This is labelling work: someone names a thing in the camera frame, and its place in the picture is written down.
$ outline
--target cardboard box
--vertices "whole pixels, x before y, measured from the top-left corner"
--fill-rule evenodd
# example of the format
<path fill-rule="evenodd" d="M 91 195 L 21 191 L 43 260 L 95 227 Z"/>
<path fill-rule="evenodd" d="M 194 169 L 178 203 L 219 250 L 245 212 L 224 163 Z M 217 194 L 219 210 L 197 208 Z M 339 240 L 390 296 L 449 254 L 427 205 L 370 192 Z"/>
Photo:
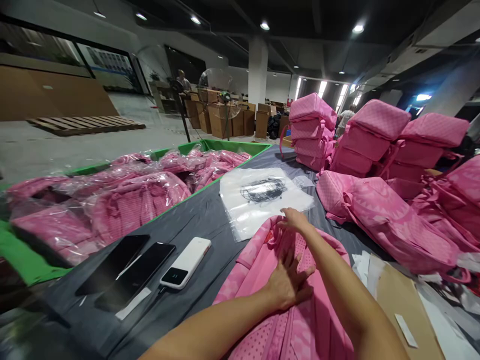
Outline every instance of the cardboard box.
<path fill-rule="evenodd" d="M 255 134 L 255 111 L 243 110 L 243 135 Z"/>
<path fill-rule="evenodd" d="M 278 129 L 278 136 L 280 136 L 282 134 L 282 130 L 287 125 L 290 125 L 290 119 L 287 115 L 282 115 L 281 118 L 280 118 L 280 128 Z"/>
<path fill-rule="evenodd" d="M 210 116 L 211 134 L 214 137 L 225 139 L 232 136 L 232 119 L 226 121 L 225 105 L 208 105 L 208 115 Z"/>
<path fill-rule="evenodd" d="M 240 110 L 237 116 L 231 120 L 231 132 L 233 136 L 242 136 L 244 134 L 244 111 Z"/>
<path fill-rule="evenodd" d="M 281 141 L 281 144 L 287 148 L 293 148 L 292 146 L 292 137 L 290 135 L 288 136 L 285 136 L 282 141 Z"/>
<path fill-rule="evenodd" d="M 197 111 L 197 103 L 191 100 L 185 100 L 186 115 L 190 120 L 194 129 L 200 129 L 199 113 Z"/>
<path fill-rule="evenodd" d="M 207 134 L 212 133 L 212 126 L 210 125 L 210 115 L 207 105 L 202 102 L 196 102 L 196 112 L 198 113 L 198 121 L 200 122 L 200 129 Z"/>
<path fill-rule="evenodd" d="M 268 116 L 270 116 L 272 108 L 270 107 L 270 105 L 259 103 L 258 104 L 258 111 L 261 112 L 261 113 L 268 114 Z"/>
<path fill-rule="evenodd" d="M 270 115 L 257 111 L 256 112 L 256 125 L 255 125 L 255 137 L 266 139 L 267 138 L 267 127 L 269 124 Z"/>

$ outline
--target clear plastic bag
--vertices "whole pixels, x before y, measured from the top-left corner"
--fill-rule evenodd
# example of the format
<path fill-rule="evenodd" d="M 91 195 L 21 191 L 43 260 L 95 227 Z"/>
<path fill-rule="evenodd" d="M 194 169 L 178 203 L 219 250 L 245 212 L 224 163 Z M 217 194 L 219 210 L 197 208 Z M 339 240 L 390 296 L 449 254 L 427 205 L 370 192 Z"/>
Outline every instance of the clear plastic bag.
<path fill-rule="evenodd" d="M 314 205 L 314 198 L 279 167 L 234 169 L 221 178 L 220 196 L 237 241 L 250 239 L 268 218 L 283 215 L 282 208 L 302 212 Z"/>

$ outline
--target person's arm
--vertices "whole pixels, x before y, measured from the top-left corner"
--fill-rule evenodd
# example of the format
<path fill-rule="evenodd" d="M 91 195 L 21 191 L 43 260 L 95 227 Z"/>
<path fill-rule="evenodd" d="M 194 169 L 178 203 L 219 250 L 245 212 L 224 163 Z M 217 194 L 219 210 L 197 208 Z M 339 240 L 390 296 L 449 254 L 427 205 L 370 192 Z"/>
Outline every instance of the person's arm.
<path fill-rule="evenodd" d="M 323 239 L 306 216 L 284 208 L 280 225 L 299 232 L 315 259 L 330 302 L 350 337 L 357 359 L 408 360 L 398 335 L 380 305 L 350 266 Z"/>
<path fill-rule="evenodd" d="M 152 345 L 140 360 L 215 360 L 263 318 L 308 299 L 313 290 L 304 281 L 312 267 L 297 273 L 300 258 L 281 255 L 268 283 L 258 292 L 210 306 L 189 317 Z"/>

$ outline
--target stack of pink bags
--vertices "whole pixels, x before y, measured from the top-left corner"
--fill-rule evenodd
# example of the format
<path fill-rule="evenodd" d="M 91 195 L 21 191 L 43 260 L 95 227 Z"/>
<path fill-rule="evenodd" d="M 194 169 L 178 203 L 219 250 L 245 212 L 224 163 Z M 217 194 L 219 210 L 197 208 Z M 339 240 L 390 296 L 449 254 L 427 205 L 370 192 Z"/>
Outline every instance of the stack of pink bags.
<path fill-rule="evenodd" d="M 337 113 L 318 94 L 311 93 L 291 104 L 289 119 L 296 161 L 322 172 L 331 162 Z"/>
<path fill-rule="evenodd" d="M 367 102 L 340 138 L 331 170 L 365 178 L 408 124 L 411 115 L 380 100 Z"/>
<path fill-rule="evenodd" d="M 460 145 L 469 122 L 456 117 L 428 113 L 407 124 L 382 159 L 376 176 L 403 199 L 411 200 L 425 187 L 422 175 L 435 166 L 448 148 Z"/>

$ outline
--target table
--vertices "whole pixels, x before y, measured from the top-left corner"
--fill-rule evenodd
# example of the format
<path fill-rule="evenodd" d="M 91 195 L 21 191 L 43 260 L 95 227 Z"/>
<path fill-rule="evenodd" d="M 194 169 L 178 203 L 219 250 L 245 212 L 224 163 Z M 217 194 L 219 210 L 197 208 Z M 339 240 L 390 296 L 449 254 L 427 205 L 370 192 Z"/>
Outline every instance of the table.
<path fill-rule="evenodd" d="M 291 179 L 300 175 L 305 175 L 312 181 L 316 179 L 315 171 L 296 162 L 293 149 L 283 148 L 283 153 L 284 159 L 280 154 L 280 148 L 277 145 L 272 146 L 243 167 L 250 169 L 279 167 Z M 152 298 L 145 299 L 124 321 L 118 320 L 111 312 L 94 307 L 94 301 L 99 294 L 87 296 L 80 306 L 83 297 L 76 297 L 75 291 L 115 248 L 114 243 L 78 265 L 44 293 L 44 301 L 48 306 L 70 324 L 69 335 L 79 344 L 99 354 L 101 358 L 107 357 L 112 352 L 109 359 L 137 359 L 157 339 L 184 319 L 210 306 L 232 270 L 235 260 L 247 244 L 247 241 L 234 241 L 229 219 L 219 196 L 219 188 L 218 182 L 212 184 L 161 217 L 132 232 L 132 235 L 150 235 L 150 241 L 144 249 L 154 242 L 176 245 L 174 256 L 168 259 L 148 284 L 149 289 L 153 290 L 153 296 L 158 292 L 160 277 L 173 263 L 175 255 L 180 254 L 193 237 L 211 240 L 211 249 L 183 290 L 165 291 L 133 328 L 133 324 L 137 322 Z M 325 210 L 314 186 L 305 187 L 303 191 L 314 198 L 314 207 L 307 212 L 308 220 L 338 239 L 349 252 L 351 263 L 353 263 L 351 255 L 361 254 L 363 250 L 384 260 L 392 260 L 356 225 L 345 223 L 340 227 L 336 222 L 326 219 Z M 131 328 L 130 334 L 117 345 Z"/>

